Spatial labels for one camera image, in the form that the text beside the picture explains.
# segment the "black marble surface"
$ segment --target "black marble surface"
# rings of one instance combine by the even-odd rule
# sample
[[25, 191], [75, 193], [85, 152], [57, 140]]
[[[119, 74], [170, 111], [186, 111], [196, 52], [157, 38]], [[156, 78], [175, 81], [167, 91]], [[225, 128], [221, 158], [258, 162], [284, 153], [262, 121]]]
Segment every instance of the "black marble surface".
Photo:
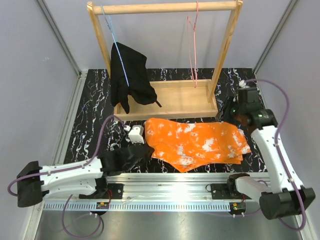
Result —
[[[150, 81], [170, 81], [191, 79], [190, 69], [187, 68], [166, 68], [166, 69], [148, 69]], [[199, 68], [199, 79], [211, 79], [213, 68]], [[239, 85], [239, 81], [254, 78], [251, 68], [223, 68], [219, 81], [215, 89], [215, 97], [218, 108], [223, 105], [227, 95], [234, 94]], [[110, 82], [105, 69], [90, 69], [87, 74], [76, 118], [74, 121], [68, 150], [64, 163], [73, 163], [89, 159], [96, 148], [101, 125], [104, 119], [113, 114], [113, 107], [110, 102]], [[203, 118], [180, 118], [172, 119], [180, 123], [206, 123], [215, 122], [214, 117]], [[143, 125], [144, 121], [127, 121], [126, 124]], [[248, 131], [241, 127], [246, 136]], [[198, 167], [189, 173], [205, 172], [266, 172], [266, 166], [259, 153], [259, 150], [247, 137], [252, 153], [244, 156], [241, 164], [208, 164]], [[104, 131], [99, 153], [112, 151], [119, 147], [126, 147], [130, 144], [127, 132], [125, 132], [120, 123], [109, 122]], [[158, 159], [151, 159], [144, 166], [137, 166], [131, 170], [131, 173], [178, 173], [170, 164]]]

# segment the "wooden base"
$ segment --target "wooden base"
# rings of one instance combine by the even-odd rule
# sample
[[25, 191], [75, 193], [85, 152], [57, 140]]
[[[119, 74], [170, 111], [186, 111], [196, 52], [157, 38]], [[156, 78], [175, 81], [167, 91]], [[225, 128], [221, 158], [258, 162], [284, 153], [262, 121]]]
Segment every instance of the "wooden base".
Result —
[[216, 98], [213, 96], [207, 101], [208, 84], [211, 79], [197, 81], [194, 88], [192, 80], [152, 81], [151, 86], [155, 89], [156, 103], [141, 105], [128, 96], [130, 113], [126, 114], [120, 103], [114, 108], [114, 114], [120, 119], [147, 120], [149, 118], [201, 118], [215, 117], [218, 113]]

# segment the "wooden rod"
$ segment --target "wooden rod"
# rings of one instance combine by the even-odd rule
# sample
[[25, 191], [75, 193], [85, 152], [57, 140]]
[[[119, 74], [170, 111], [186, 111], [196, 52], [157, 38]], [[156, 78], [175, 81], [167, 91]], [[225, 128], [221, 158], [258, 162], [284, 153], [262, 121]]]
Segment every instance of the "wooden rod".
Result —
[[87, 10], [89, 12], [89, 15], [90, 15], [90, 18], [91, 18], [91, 21], [92, 21], [92, 25], [93, 25], [93, 28], [94, 28], [94, 32], [95, 32], [95, 35], [96, 35], [96, 39], [98, 40], [98, 43], [99, 43], [99, 46], [100, 46], [100, 49], [101, 49], [101, 53], [102, 53], [102, 56], [103, 56], [103, 60], [104, 60], [105, 66], [106, 66], [106, 70], [107, 70], [107, 72], [109, 74], [109, 78], [110, 78], [111, 77], [110, 54], [109, 54], [109, 51], [108, 51], [108, 46], [107, 46], [107, 43], [106, 43], [104, 32], [102, 31], [102, 28], [101, 28], [101, 24], [100, 24], [99, 18], [98, 18], [97, 15], [94, 14], [95, 4], [93, 2], [91, 2], [91, 1], [89, 1], [87, 3], [86, 7], [87, 7]]
[[[199, 11], [228, 11], [236, 9], [235, 1], [199, 2]], [[196, 2], [184, 3], [159, 3], [159, 4], [134, 4], [134, 5], [110, 5], [103, 6], [106, 15], [114, 14], [153, 14], [153, 13], [176, 13], [196, 12]], [[95, 15], [103, 15], [100, 6], [93, 8]]]
[[226, 25], [226, 29], [224, 32], [224, 36], [223, 36], [223, 40], [222, 40], [222, 45], [220, 48], [220, 52], [218, 55], [218, 59], [214, 68], [214, 72], [212, 75], [212, 79], [208, 84], [208, 92], [206, 94], [208, 103], [210, 103], [210, 101], [212, 100], [214, 93], [215, 93], [215, 89], [219, 80], [219, 76], [221, 73], [221, 69], [224, 65], [225, 59], [226, 59], [226, 55], [228, 52], [228, 48], [232, 39], [232, 35], [234, 34], [235, 28], [236, 28], [236, 24], [237, 24], [237, 20], [241, 11], [241, 7], [243, 4], [242, 0], [235, 0], [236, 3], [236, 8], [235, 10], [232, 10], [230, 13], [230, 17], [228, 20], [228, 23]]

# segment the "orange tie-dye shirt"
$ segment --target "orange tie-dye shirt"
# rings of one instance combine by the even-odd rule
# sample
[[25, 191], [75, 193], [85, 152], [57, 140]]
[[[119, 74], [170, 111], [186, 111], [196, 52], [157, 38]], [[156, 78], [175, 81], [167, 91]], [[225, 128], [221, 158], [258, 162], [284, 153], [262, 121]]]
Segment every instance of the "orange tie-dye shirt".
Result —
[[145, 122], [145, 139], [153, 158], [171, 164], [181, 173], [197, 167], [241, 164], [250, 153], [244, 132], [227, 122], [179, 123], [160, 118]]

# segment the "perforated metal strip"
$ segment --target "perforated metal strip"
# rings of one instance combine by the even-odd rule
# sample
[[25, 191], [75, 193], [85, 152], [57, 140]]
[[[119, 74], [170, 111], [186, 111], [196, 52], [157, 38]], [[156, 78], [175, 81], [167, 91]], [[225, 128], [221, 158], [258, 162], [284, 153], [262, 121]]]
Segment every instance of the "perforated metal strip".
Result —
[[[47, 201], [43, 210], [62, 211], [65, 202]], [[97, 208], [97, 202], [68, 203], [67, 211], [122, 211], [122, 212], [229, 212], [229, 202], [111, 202], [108, 209]]]

